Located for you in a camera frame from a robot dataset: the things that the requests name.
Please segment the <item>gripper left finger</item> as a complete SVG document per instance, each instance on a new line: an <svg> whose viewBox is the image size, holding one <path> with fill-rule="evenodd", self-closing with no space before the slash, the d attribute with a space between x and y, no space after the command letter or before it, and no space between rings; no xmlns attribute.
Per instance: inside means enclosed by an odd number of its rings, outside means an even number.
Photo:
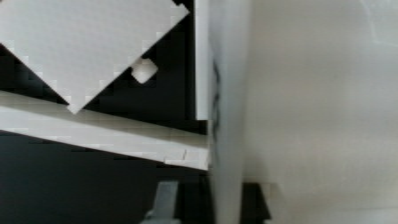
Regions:
<svg viewBox="0 0 398 224"><path fill-rule="evenodd" d="M177 182L161 181L155 187L152 209L145 214L139 224L180 224L173 217L177 200Z"/></svg>

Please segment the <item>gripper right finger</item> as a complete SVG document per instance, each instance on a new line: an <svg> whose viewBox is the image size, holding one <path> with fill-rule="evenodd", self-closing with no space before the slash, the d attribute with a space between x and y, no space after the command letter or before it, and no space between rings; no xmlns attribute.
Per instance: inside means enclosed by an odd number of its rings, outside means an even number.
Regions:
<svg viewBox="0 0 398 224"><path fill-rule="evenodd" d="M257 183L243 184L239 224L264 224L271 219L266 197Z"/></svg>

